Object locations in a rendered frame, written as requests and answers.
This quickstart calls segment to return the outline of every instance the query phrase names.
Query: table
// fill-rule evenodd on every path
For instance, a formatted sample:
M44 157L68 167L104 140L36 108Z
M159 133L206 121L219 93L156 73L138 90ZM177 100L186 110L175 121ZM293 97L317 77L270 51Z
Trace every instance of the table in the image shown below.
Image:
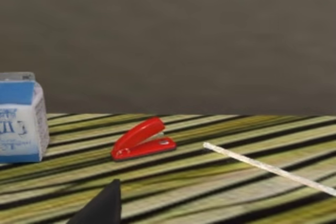
M125 162L113 143L147 114L50 114L41 163L0 166L0 223L65 223L114 178L123 223L335 223L336 198L203 141L336 186L336 117L159 115L177 150Z

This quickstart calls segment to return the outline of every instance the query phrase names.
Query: blue and white carton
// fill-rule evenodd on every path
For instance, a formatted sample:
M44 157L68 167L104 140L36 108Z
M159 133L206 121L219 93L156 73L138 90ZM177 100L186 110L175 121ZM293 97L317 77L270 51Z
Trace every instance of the blue and white carton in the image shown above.
M43 89L33 73L0 73L0 163L40 162L50 141Z

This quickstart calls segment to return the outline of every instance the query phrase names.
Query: black pointed object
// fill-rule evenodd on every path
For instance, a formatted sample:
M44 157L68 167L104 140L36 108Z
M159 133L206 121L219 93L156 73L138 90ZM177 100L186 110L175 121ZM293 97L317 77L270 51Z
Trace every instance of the black pointed object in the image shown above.
M67 224L120 224L120 181L115 179L74 215Z

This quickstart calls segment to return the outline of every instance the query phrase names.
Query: white stick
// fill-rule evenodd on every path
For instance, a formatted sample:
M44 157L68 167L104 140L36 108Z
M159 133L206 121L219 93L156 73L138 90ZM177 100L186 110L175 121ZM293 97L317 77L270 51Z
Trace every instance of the white stick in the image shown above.
M219 146L213 145L211 143L204 142L203 143L203 147L206 148L206 149L212 150L214 152L218 152L220 154L227 155L229 157L232 157L232 158L237 159L239 161L242 161L244 163L256 166L256 167L258 167L260 169L267 170L267 171L269 171L271 173L275 173L275 174L277 174L279 176L282 176L282 177L285 177L285 178L289 178L289 179L294 180L296 182L299 182L299 183L301 183L303 185L309 186L309 187L314 188L314 189L319 190L319 191L323 191L323 192L325 192L327 194L330 194L330 195L336 197L336 190L334 188L331 188L331 187L328 187L328 186L324 186L324 185L322 185L320 183L317 183L315 181L312 181L312 180L309 180L309 179L306 179L306 178L294 175L294 174L289 173L289 172L287 172L285 170L282 170L282 169L280 169L278 167L262 163L260 161L254 160L252 158L249 158L249 157L240 155L238 153L229 151L227 149L221 148Z

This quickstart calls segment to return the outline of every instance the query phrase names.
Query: gray wall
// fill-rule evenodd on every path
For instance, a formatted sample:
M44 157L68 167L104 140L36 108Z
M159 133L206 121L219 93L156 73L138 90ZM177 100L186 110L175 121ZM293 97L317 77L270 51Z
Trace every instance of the gray wall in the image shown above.
M0 71L34 71L49 112L335 114L335 19L335 0L0 0Z

